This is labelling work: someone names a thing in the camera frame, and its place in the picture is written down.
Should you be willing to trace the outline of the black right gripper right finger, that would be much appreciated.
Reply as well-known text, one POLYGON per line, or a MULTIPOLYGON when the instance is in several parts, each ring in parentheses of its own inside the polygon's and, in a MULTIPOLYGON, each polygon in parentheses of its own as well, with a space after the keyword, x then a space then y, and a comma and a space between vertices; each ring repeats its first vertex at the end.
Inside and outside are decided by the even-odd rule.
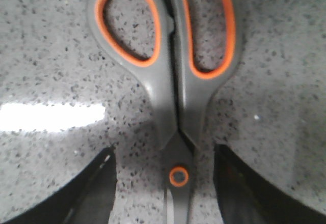
POLYGON ((224 223, 325 223, 325 215, 265 180, 228 146, 214 148, 213 182, 224 223))

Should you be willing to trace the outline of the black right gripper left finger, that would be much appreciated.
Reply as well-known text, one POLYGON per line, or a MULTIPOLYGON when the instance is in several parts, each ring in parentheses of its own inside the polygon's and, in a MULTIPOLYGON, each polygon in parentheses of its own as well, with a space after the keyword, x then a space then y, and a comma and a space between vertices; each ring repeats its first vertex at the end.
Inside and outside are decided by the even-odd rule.
POLYGON ((7 223, 107 223, 116 184, 116 157, 106 147, 61 189, 7 223))

